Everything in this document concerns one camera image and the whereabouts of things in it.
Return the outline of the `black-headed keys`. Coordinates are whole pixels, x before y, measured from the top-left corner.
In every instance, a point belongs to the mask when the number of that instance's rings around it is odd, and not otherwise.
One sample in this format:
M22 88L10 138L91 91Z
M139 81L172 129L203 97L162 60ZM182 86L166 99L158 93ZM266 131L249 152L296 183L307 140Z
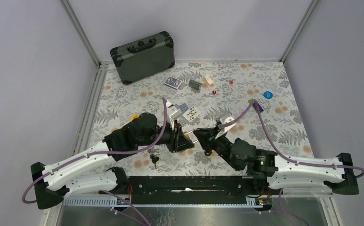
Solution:
M159 156L151 154L150 159L154 165L154 168L157 169L157 162L160 160Z

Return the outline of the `brass padlock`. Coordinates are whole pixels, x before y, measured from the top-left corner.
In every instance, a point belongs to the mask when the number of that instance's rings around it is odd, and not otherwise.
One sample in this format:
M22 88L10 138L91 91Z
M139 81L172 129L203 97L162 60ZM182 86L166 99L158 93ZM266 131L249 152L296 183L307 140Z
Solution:
M194 129L190 130L188 132L184 132L183 135L189 140L191 141L193 144L196 144L198 142L198 138L195 136L194 134Z

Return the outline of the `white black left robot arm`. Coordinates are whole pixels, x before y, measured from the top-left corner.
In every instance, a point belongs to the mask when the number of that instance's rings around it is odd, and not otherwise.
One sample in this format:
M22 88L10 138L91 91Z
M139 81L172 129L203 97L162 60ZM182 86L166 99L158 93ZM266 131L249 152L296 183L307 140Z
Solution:
M54 207L71 194L97 190L114 190L118 194L125 192L128 189L127 179L117 176L111 169L98 176L84 176L84 173L137 154L140 147L145 151L154 145L166 145L171 153L194 147L177 120L165 120L160 127L155 115L142 113L82 153L51 165L41 162L32 164L31 175L35 182L33 188L38 209Z

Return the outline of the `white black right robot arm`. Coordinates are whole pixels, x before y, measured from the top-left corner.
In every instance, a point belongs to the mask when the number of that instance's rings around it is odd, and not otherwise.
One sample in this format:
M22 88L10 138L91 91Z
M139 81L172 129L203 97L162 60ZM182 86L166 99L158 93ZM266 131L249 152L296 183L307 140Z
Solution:
M357 195L359 186L348 153L334 158L283 158L275 151L259 149L237 138L231 142L217 128L196 129L193 134L206 155L216 152L236 171L253 178L252 188L264 194L269 189L329 188L335 194Z

